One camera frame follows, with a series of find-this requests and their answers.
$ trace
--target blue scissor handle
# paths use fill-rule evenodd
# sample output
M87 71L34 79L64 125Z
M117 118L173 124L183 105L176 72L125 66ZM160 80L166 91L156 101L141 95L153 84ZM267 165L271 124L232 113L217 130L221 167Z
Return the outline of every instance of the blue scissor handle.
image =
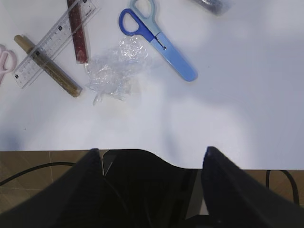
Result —
M154 36L157 36L157 34L159 34L161 32L161 29L158 27L158 25L155 22L156 6L155 6L154 0L149 0L150 5L151 5L151 14L147 18L136 7L137 1L138 0L131 0L130 8L139 17L139 19L146 25L146 27L150 30L150 32Z
M138 24L138 29L134 32L129 32L124 28L123 22L124 22L124 17L127 13L129 13L131 15L131 17ZM139 17L131 9L124 9L122 11L122 13L119 16L118 23L119 23L120 30L127 36L132 37L134 35L142 35L149 42L151 42L155 38L154 35L145 26L145 24L139 19Z

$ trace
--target clear plastic ruler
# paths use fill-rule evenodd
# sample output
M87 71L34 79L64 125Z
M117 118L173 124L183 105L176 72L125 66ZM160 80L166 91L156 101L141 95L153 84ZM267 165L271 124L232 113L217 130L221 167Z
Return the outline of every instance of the clear plastic ruler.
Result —
M79 7L82 23L71 31L69 13L74 7ZM90 19L99 11L98 3L94 0L76 0L64 13L59 21L34 47L31 53L20 63L14 71L14 77L21 88L30 85L42 73L43 66L54 60L60 52L72 40L72 36L81 26L85 26ZM32 59L35 55L42 53L46 62L42 67L38 66Z

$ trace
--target black object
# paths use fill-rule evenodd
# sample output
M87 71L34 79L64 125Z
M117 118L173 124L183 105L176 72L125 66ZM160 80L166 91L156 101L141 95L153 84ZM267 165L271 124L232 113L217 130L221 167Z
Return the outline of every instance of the black object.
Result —
M215 228L303 228L304 209L259 184L209 147L201 176Z
M137 227L170 228L185 220L197 169L175 167L142 150L111 150L103 160L107 180Z
M109 151L103 161L91 150L44 191L2 213L0 227L167 228L184 220L197 170L140 150Z

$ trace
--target pink scissors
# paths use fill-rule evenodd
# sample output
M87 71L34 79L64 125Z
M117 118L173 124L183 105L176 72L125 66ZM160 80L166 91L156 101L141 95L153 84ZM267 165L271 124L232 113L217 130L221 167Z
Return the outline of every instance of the pink scissors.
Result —
M10 67L7 69L6 61L8 57L11 58ZM7 50L3 45L0 44L0 84L4 78L4 75L13 72L17 65L17 57L14 52Z

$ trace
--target scissor handle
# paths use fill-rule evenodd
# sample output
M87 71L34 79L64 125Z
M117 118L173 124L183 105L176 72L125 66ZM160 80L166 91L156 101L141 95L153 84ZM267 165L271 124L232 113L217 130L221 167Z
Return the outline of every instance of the scissor handle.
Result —
M129 32L124 27L124 17L126 14L130 14L131 17L136 21L138 24L138 29L134 32ZM136 16L136 14L131 9L124 9L119 16L119 27L120 30L127 36L134 36L134 35L142 35L147 41L151 42L154 39L154 35L147 29L144 23Z
M140 10L136 7L136 3L138 0L131 0L130 9L134 11L134 13L139 17L139 19L146 25L146 27L150 30L150 32L156 36L161 32L161 29L155 22L155 14L156 14L156 6L154 0L149 0L151 5L151 13L149 17L145 17Z
M5 68L5 63L8 59L11 58L11 65L8 69ZM6 50L3 45L0 45L0 83L5 74L14 71L17 65L17 57L14 52Z

